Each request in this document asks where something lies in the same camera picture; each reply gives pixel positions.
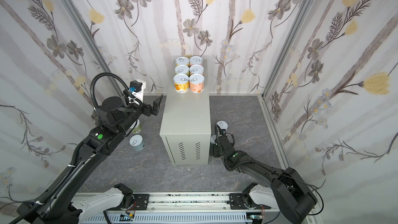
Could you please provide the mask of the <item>light blue can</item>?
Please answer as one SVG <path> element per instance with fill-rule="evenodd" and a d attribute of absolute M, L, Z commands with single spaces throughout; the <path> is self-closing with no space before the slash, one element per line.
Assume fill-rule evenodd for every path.
<path fill-rule="evenodd" d="M 215 144 L 215 143 L 216 143 L 216 136 L 215 136 L 215 135 L 212 135 L 212 136 L 211 136 L 210 142 L 211 142 L 212 144 Z"/>
<path fill-rule="evenodd" d="M 140 151 L 145 147 L 143 137 L 139 134 L 132 136 L 129 140 L 129 144 L 135 151 Z"/>

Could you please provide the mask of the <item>orange label can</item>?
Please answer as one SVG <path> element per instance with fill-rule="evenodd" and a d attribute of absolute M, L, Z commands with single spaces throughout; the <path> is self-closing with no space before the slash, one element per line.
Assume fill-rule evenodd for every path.
<path fill-rule="evenodd" d="M 178 93 L 186 93 L 189 90 L 189 77 L 186 74 L 177 74 L 173 78 L 174 87 Z"/>

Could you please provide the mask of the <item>yellow label can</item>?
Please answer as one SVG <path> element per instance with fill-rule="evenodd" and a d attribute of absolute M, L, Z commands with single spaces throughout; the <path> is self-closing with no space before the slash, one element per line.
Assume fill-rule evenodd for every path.
<path fill-rule="evenodd" d="M 175 64 L 176 64 L 176 66 L 180 66 L 180 65 L 189 66 L 190 59 L 187 57 L 178 57 L 175 59 Z"/>

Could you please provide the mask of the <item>brown label can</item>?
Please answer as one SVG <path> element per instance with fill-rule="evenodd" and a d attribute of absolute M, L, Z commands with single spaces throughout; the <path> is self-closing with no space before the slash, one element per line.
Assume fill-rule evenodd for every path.
<path fill-rule="evenodd" d="M 195 74 L 204 75 L 204 67 L 201 65 L 192 65 L 190 66 L 189 72 L 190 76 Z"/>

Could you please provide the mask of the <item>pink label can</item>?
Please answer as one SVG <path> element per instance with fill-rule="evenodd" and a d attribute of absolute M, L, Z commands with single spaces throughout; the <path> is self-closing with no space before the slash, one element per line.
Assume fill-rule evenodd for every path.
<path fill-rule="evenodd" d="M 190 66 L 194 66 L 194 65 L 203 65 L 203 58 L 200 56 L 192 56 L 190 59 Z"/>

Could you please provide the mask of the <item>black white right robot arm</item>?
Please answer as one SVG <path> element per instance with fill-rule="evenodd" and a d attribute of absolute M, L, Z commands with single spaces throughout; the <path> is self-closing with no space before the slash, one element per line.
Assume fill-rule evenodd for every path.
<path fill-rule="evenodd" d="M 244 151 L 235 150 L 225 130 L 216 134 L 215 143 L 210 145 L 210 155 L 220 157 L 227 171 L 247 174 L 270 186 L 281 213 L 293 224 L 302 223 L 318 203 L 315 188 L 304 182 L 295 169 L 275 168 Z"/>

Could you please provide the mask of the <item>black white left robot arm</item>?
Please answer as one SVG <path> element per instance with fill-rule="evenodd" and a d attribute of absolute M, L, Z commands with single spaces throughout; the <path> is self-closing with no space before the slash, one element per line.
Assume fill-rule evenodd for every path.
<path fill-rule="evenodd" d="M 72 205 L 72 198 L 92 172 L 127 137 L 127 131 L 140 117 L 157 115 L 162 101 L 153 104 L 129 103 L 117 96 L 93 105 L 99 117 L 97 127 L 75 148 L 71 161 L 53 184 L 33 201 L 23 202 L 17 209 L 19 217 L 12 223 L 25 220 L 30 224 L 77 224 L 83 210 Z"/>

